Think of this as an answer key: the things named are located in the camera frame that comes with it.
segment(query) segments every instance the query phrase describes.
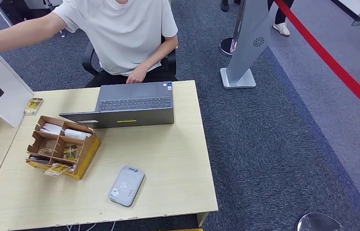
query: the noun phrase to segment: cardboard box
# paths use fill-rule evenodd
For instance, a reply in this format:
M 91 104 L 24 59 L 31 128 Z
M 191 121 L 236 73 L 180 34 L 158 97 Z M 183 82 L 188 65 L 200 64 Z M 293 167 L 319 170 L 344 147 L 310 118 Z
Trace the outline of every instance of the cardboard box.
M 62 129 L 58 135 L 41 132 L 40 129 L 45 123 L 55 124 Z M 92 134 L 91 137 L 86 137 L 85 140 L 73 139 L 65 136 L 64 131 L 72 129 Z M 72 122 L 66 122 L 61 119 L 55 119 L 47 116 L 40 116 L 37 125 L 33 132 L 35 139 L 32 145 L 27 147 L 29 157 L 26 163 L 42 169 L 49 169 L 54 163 L 63 163 L 68 165 L 75 165 L 73 171 L 66 171 L 63 174 L 82 179 L 87 171 L 96 151 L 100 146 L 100 140 L 97 135 L 89 128 Z M 64 158 L 64 147 L 69 144 L 77 146 L 78 159 L 76 161 Z M 51 150 L 47 153 L 40 153 L 40 148 L 48 148 Z M 31 160 L 30 157 L 36 157 L 40 160 Z

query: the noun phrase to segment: yellow sticker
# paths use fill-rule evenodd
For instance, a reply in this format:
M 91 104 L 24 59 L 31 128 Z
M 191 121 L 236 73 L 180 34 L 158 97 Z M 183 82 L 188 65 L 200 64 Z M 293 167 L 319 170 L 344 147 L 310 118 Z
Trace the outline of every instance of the yellow sticker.
M 132 119 L 132 120 L 118 120 L 116 122 L 117 123 L 130 123 L 130 122 L 137 122 L 137 120 L 134 120 L 134 119 Z
M 72 166 L 57 163 L 56 165 L 54 165 L 54 166 L 50 167 L 49 169 L 43 171 L 42 174 L 49 175 L 49 176 L 52 176 L 52 177 L 57 177 L 57 176 L 61 175 L 62 173 L 66 172 L 67 170 L 69 170 L 70 168 L 72 168 Z

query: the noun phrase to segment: red rope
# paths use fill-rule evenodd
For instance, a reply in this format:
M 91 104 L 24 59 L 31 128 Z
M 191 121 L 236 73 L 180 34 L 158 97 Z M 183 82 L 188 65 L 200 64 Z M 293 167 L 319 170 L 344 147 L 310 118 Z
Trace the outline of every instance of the red rope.
M 360 99 L 360 84 L 328 53 L 282 0 L 274 0 L 303 38 L 340 80 Z

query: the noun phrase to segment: card reader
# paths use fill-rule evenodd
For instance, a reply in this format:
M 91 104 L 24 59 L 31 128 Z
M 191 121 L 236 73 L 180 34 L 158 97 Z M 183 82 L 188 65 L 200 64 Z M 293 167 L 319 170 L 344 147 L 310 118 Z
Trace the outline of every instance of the card reader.
M 141 170 L 124 166 L 109 192 L 109 200 L 126 207 L 131 206 L 143 179 L 144 173 Z

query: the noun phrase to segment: laptop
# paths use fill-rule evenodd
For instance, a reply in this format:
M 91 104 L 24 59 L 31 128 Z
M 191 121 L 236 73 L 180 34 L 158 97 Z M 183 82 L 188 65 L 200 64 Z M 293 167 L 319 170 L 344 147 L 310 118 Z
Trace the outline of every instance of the laptop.
M 89 128 L 173 124 L 172 82 L 104 85 L 94 112 L 59 116 Z

